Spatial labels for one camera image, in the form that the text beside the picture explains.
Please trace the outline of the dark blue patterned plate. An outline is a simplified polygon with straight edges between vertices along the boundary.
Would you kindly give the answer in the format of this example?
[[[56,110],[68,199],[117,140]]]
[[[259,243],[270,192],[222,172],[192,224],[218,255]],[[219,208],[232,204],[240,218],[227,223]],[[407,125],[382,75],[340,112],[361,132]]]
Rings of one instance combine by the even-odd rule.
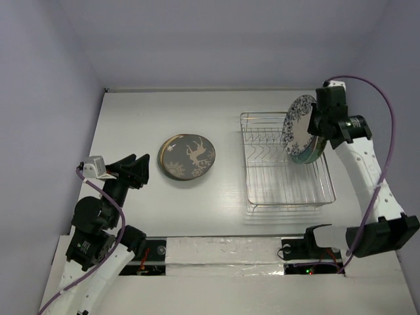
[[[281,146],[290,156],[298,156],[310,147],[315,136],[308,132],[312,104],[309,94],[299,96],[289,107],[282,127]]]

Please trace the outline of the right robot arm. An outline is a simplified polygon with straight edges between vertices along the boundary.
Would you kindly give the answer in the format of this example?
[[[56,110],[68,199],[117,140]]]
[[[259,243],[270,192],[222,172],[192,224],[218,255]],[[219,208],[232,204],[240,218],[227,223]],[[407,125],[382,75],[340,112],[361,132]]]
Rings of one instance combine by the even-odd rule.
[[[367,121],[348,114],[343,82],[327,81],[316,89],[308,132],[331,144],[345,166],[364,216],[359,226],[307,228],[303,252],[317,257],[327,247],[335,247],[362,258],[401,249],[418,231],[419,219],[405,214],[386,183]]]

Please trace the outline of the beige bird plate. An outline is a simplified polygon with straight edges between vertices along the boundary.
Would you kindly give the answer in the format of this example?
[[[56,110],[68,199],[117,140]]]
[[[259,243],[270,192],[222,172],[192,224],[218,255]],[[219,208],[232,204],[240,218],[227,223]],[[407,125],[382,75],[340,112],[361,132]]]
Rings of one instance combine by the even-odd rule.
[[[179,135],[174,135],[171,138],[168,138],[160,147],[159,152],[157,154],[157,164],[159,169],[163,172],[163,174],[167,175],[168,177],[171,177],[172,174],[170,172],[168,172],[168,170],[166,170],[164,164],[163,164],[163,151],[164,149],[167,147],[168,144],[170,144],[172,141],[174,141],[175,139],[181,137],[182,134]]]

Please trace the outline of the grey crane pattern plate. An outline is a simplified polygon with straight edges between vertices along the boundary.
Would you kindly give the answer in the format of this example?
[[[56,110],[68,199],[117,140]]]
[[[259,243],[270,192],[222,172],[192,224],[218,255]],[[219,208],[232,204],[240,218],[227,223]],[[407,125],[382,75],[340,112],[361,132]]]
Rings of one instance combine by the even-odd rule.
[[[213,166],[216,151],[213,144],[204,136],[182,134],[163,151],[163,164],[166,169],[180,169],[185,175],[208,172]]]

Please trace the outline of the red plate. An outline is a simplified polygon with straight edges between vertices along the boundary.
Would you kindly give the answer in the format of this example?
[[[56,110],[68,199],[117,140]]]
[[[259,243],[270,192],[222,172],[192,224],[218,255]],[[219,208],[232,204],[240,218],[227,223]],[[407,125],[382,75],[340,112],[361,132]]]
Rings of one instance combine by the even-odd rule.
[[[307,159],[312,159],[316,156],[318,151],[319,138],[315,136],[307,149]]]

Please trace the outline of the green floral plate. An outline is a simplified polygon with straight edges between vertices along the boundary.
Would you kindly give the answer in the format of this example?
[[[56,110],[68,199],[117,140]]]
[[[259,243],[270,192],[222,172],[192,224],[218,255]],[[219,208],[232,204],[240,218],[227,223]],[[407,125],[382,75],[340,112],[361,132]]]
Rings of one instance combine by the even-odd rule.
[[[315,136],[308,147],[297,156],[291,156],[291,160],[297,164],[311,164],[323,154],[326,144],[326,138]]]

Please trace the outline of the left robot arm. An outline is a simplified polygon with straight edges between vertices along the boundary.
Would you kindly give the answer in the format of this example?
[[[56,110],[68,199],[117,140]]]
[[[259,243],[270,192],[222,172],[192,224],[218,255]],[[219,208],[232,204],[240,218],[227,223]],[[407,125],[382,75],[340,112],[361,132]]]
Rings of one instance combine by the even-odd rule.
[[[148,154],[109,165],[102,156],[90,156],[77,166],[83,184],[100,195],[76,203],[64,271],[40,314],[94,314],[127,263],[143,256],[146,234],[126,223],[123,204],[130,189],[148,183],[149,162]]]

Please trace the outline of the teal blue plate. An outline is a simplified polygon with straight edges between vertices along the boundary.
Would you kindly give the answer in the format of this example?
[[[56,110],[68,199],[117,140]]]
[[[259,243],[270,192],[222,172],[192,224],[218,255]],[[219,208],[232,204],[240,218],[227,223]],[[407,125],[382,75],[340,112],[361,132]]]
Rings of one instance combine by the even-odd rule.
[[[177,180],[177,181],[190,181],[195,180],[200,177],[204,177],[206,175],[206,172],[200,171],[198,174],[195,175],[185,175],[183,171],[180,169],[161,169],[161,172],[169,177],[170,179]]]

